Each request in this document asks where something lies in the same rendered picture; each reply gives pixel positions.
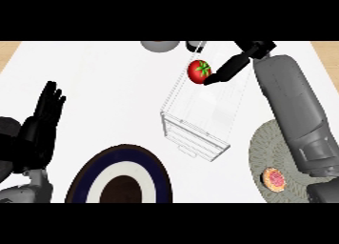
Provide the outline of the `red tomato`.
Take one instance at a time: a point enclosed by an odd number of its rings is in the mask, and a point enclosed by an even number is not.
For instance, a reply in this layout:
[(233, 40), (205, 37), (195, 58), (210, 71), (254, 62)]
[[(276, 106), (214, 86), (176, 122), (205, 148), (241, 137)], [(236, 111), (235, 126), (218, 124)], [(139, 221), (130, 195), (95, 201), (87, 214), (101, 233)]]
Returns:
[(187, 75), (196, 84), (202, 84), (211, 75), (211, 66), (204, 60), (195, 60), (187, 68)]

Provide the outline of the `round grey woven placemat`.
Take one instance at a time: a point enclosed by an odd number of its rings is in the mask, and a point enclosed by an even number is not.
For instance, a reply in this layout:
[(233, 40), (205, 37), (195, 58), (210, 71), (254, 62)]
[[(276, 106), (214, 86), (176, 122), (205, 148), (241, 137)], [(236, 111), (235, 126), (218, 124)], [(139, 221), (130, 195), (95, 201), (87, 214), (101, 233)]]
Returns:
[[(276, 120), (270, 120), (258, 128), (249, 148), (249, 165), (257, 187), (269, 203), (308, 203), (311, 198), (307, 187), (311, 184), (332, 188), (325, 198), (326, 203), (339, 203), (339, 180), (333, 177), (311, 177), (295, 165), (294, 156)], [(263, 183), (263, 173), (273, 168), (282, 173), (286, 183), (282, 192), (271, 191)]]

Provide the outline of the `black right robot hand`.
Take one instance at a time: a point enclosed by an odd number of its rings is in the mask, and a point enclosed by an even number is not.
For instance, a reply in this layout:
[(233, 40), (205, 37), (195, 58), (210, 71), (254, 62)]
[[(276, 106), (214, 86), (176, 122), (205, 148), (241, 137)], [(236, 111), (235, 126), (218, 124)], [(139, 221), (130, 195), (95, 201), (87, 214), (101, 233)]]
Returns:
[(242, 53), (235, 55), (221, 68), (204, 80), (208, 86), (218, 82), (229, 82), (249, 65), (252, 59), (263, 59), (277, 47), (273, 41), (236, 41)]

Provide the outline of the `blue white brown plate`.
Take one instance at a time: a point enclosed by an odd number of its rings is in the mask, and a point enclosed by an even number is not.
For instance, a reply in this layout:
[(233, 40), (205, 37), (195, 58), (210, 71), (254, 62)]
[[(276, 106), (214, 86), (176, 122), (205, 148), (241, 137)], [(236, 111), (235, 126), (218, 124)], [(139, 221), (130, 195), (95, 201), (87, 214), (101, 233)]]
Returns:
[(67, 203), (171, 203), (170, 175), (157, 155), (123, 144), (104, 150), (83, 166)]

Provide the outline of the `dark cup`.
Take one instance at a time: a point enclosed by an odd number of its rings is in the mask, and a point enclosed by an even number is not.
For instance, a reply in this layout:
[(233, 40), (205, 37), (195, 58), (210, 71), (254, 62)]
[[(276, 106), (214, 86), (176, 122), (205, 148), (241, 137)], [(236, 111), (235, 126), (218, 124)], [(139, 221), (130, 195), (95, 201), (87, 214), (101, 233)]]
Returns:
[(205, 41), (187, 41), (186, 47), (190, 52), (202, 52), (207, 42)]

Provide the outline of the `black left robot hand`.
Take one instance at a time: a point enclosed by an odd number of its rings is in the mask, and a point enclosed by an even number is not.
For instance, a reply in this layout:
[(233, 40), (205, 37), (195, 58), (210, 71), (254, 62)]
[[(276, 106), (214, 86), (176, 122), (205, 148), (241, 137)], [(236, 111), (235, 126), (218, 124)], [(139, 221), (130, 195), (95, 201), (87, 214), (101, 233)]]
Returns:
[(56, 127), (67, 96), (53, 81), (46, 83), (34, 114), (27, 118), (15, 138), (15, 173), (45, 169), (56, 142)]

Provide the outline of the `grey bowl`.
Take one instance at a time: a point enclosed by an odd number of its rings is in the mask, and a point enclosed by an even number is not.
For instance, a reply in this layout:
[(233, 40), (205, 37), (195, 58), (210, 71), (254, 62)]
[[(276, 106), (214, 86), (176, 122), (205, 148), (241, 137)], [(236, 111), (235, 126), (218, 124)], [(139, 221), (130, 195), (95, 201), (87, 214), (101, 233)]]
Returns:
[(140, 43), (154, 52), (168, 52), (179, 46), (179, 41), (142, 41)]

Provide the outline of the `dark round object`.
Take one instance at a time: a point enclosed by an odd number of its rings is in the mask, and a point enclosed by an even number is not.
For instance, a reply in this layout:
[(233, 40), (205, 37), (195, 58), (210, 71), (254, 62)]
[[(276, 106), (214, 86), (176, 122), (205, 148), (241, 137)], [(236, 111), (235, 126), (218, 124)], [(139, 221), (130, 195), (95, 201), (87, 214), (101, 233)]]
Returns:
[(20, 122), (0, 116), (0, 183), (14, 172), (14, 141), (21, 129)]

